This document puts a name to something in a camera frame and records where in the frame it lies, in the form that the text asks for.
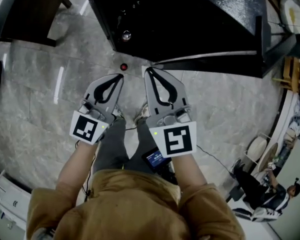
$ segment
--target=metal knob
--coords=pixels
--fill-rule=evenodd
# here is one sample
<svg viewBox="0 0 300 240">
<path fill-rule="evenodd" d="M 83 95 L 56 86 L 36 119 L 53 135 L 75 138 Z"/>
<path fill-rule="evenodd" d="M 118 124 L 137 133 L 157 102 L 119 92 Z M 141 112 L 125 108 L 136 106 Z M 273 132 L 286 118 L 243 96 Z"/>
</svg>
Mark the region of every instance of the metal knob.
<svg viewBox="0 0 300 240">
<path fill-rule="evenodd" d="M 125 30 L 122 34 L 122 41 L 127 42 L 131 38 L 131 33 L 128 30 Z"/>
</svg>

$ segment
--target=gray pants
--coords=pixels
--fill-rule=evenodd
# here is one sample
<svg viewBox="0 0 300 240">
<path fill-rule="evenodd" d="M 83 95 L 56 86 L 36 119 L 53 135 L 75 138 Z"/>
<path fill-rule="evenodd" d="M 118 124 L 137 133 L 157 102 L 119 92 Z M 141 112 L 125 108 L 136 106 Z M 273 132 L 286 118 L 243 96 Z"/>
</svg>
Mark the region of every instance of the gray pants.
<svg viewBox="0 0 300 240">
<path fill-rule="evenodd" d="M 129 159 L 125 147 L 126 120 L 118 118 L 106 131 L 101 141 L 99 152 L 96 156 L 93 173 L 104 169 L 122 169 L 154 174 L 145 163 L 142 155 L 157 147 L 149 128 L 146 118 L 140 119 L 136 127 L 139 139 L 138 148 Z"/>
</svg>

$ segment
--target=brown jacket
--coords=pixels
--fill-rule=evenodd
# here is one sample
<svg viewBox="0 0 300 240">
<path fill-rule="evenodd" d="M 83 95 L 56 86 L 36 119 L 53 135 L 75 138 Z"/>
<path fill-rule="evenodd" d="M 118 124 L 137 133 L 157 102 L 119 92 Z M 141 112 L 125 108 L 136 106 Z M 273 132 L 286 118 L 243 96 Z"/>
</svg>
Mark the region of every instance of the brown jacket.
<svg viewBox="0 0 300 240">
<path fill-rule="evenodd" d="M 102 170 L 91 198 L 75 207 L 63 191 L 33 190 L 27 239 L 55 229 L 55 240 L 242 240 L 243 230 L 214 184 L 178 187 L 149 174 Z"/>
</svg>

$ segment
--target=black table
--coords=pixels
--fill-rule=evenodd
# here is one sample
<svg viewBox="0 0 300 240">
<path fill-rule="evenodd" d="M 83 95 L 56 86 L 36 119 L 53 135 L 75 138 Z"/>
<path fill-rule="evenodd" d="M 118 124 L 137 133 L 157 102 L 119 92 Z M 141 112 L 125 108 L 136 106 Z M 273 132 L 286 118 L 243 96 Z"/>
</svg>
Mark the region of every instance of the black table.
<svg viewBox="0 0 300 240">
<path fill-rule="evenodd" d="M 262 78 L 295 44 L 268 50 L 266 0 L 89 0 L 115 51 L 163 64 Z M 123 33 L 129 31 L 129 40 Z"/>
</svg>

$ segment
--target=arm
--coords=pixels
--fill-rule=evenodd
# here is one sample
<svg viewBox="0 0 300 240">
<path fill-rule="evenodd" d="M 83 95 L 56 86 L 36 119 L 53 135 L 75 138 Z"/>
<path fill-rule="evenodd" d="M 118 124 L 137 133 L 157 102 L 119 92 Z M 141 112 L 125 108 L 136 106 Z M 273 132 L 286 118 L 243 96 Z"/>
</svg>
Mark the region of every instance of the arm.
<svg viewBox="0 0 300 240">
<path fill-rule="evenodd" d="M 279 183 L 274 175 L 274 172 L 272 170 L 268 170 L 268 174 L 269 174 L 271 185 L 273 186 L 274 189 L 276 189 Z"/>
<path fill-rule="evenodd" d="M 207 184 L 207 180 L 192 154 L 175 156 L 172 158 L 172 163 L 181 191 L 190 186 L 203 186 Z"/>
<path fill-rule="evenodd" d="M 91 169 L 98 145 L 79 142 L 77 149 L 62 168 L 55 189 L 62 192 L 73 204 Z"/>
<path fill-rule="evenodd" d="M 41 229 L 57 228 L 64 214 L 76 205 L 96 149 L 96 144 L 80 142 L 62 168 L 55 189 L 36 188 L 32 191 L 27 214 L 27 239 Z"/>
<path fill-rule="evenodd" d="M 214 184 L 207 184 L 192 154 L 172 158 L 182 190 L 179 213 L 194 239 L 243 240 L 245 234 L 231 208 Z"/>
</svg>

